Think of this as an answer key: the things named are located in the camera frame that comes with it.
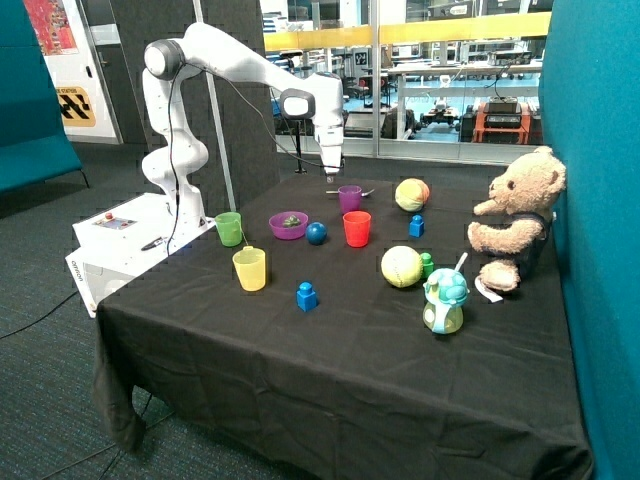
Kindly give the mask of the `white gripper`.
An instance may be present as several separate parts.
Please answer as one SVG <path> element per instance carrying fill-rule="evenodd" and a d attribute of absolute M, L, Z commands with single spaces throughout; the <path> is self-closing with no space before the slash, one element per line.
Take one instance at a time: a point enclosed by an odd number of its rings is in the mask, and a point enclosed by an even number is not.
<path fill-rule="evenodd" d="M 333 183 L 342 165 L 342 147 L 344 142 L 344 129 L 342 126 L 314 127 L 314 138 L 320 148 L 320 157 L 323 164 L 326 181 Z"/>

